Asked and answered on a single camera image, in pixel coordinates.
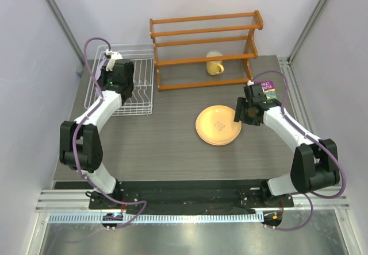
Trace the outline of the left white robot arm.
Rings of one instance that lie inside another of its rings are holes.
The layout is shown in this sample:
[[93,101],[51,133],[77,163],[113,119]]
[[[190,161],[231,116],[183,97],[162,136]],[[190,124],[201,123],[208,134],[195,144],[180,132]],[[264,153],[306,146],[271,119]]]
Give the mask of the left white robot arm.
[[134,63],[127,59],[116,60],[111,71],[103,67],[105,85],[101,96],[76,120],[60,125],[59,161],[103,194],[102,201],[109,208],[122,203],[122,193],[117,180],[102,163],[99,133],[112,114],[132,96],[134,71]]

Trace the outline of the orange plate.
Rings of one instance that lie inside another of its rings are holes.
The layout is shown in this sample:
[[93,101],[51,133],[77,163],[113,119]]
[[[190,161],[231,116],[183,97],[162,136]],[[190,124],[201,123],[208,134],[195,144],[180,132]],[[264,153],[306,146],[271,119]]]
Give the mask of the orange plate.
[[202,136],[238,136],[241,122],[234,121],[235,110],[224,105],[214,105],[201,111],[195,121],[197,134]]

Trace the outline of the pink plate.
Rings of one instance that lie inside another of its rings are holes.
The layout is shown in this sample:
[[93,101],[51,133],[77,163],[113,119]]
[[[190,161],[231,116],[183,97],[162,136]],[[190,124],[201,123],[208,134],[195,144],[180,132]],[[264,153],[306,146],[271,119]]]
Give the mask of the pink plate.
[[214,146],[223,146],[230,144],[234,141],[237,136],[223,137],[223,136],[202,136],[199,134],[200,139],[202,139],[205,143],[214,145]]

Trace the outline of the purple plate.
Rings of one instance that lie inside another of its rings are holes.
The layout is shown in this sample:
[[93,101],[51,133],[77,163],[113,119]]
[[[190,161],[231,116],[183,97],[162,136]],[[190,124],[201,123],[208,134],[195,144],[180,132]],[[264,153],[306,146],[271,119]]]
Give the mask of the purple plate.
[[107,63],[109,62],[108,59],[101,60],[101,62],[98,64],[96,72],[95,72],[95,79],[98,80],[101,77],[102,70],[107,66]]

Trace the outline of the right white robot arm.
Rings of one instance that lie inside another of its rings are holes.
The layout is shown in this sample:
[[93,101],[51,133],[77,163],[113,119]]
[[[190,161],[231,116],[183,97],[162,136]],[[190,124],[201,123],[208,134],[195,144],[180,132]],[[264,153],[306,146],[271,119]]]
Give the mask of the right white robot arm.
[[315,194],[339,184],[342,175],[337,165],[337,146],[322,140],[301,126],[279,100],[268,99],[261,84],[244,87],[237,99],[235,122],[265,125],[273,130],[294,153],[290,172],[261,183],[260,201],[273,206],[281,197],[295,192]]

